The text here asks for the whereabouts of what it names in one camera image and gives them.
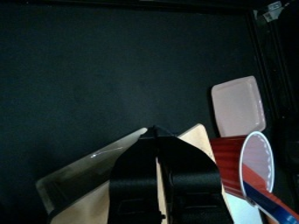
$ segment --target red cup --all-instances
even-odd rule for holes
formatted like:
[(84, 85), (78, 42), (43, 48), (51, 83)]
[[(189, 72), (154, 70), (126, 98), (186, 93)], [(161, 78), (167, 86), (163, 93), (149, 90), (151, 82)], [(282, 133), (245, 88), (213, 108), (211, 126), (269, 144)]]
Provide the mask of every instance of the red cup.
[(246, 174), (249, 167), (266, 181), (266, 190), (273, 192), (275, 181), (274, 156), (266, 136), (254, 131), (247, 136), (229, 136), (210, 140), (219, 174), (227, 193), (247, 200), (243, 180), (254, 187), (259, 181)]

